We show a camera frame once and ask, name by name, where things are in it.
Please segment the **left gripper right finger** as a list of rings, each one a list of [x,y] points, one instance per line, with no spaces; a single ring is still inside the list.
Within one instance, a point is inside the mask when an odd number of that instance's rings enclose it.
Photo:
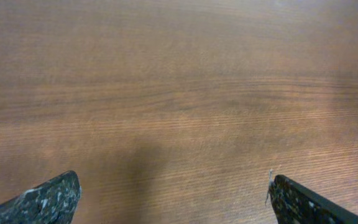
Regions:
[[[358,215],[284,175],[269,178],[268,199],[279,224],[353,224]]]

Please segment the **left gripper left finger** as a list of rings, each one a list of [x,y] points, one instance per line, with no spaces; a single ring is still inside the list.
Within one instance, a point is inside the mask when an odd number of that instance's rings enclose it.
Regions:
[[[81,198],[75,171],[66,171],[0,204],[0,224],[70,224]]]

